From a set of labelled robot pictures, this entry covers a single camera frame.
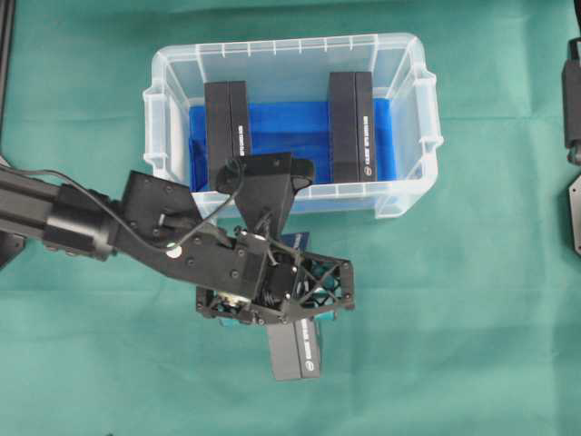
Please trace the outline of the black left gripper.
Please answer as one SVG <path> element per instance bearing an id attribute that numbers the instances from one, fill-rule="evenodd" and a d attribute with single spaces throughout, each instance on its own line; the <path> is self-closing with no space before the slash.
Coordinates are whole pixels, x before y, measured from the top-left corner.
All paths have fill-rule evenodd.
<path id="1" fill-rule="evenodd" d="M 312 318 L 334 322 L 339 310 L 355 308 L 350 261 L 309 253 L 283 242 L 271 243 L 264 281 L 253 297 L 198 287 L 195 310 L 222 327 Z"/>

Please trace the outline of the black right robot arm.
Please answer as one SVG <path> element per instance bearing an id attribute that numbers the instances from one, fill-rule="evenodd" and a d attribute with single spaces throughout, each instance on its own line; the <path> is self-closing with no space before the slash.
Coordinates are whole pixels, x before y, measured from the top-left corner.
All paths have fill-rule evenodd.
<path id="1" fill-rule="evenodd" d="M 580 36 L 567 43 L 561 84 L 566 159 L 580 166 Z M 568 198 L 574 250 L 580 255 L 580 175 L 569 185 Z"/>

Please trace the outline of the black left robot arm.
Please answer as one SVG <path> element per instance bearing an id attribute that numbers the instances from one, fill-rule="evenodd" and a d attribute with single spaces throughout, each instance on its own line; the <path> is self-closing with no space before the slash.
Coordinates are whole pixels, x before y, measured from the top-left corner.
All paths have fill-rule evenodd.
<path id="1" fill-rule="evenodd" d="M 354 269 L 281 236 L 297 193 L 311 185 L 310 160 L 288 153 L 235 157 L 217 186 L 243 226 L 228 233 L 202 216 L 188 187 L 131 172 L 120 200 L 62 173 L 1 169 L 1 233 L 55 252 L 105 261 L 121 253 L 196 288 L 206 318 L 276 325 L 355 307 Z"/>

